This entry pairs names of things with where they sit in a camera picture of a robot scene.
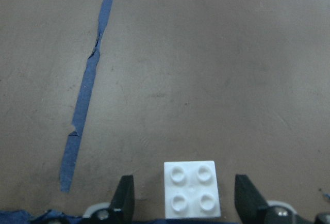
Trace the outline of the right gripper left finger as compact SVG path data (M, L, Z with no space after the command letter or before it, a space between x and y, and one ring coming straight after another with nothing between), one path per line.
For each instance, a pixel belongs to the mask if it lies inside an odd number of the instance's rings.
M134 177L124 175L118 183L112 200L89 206L82 216L82 223L131 223L134 209Z

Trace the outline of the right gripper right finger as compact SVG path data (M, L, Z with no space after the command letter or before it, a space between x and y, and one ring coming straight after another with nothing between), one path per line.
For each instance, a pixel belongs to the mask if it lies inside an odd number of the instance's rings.
M291 209L270 205L246 174L235 175L235 209L242 223L304 223Z

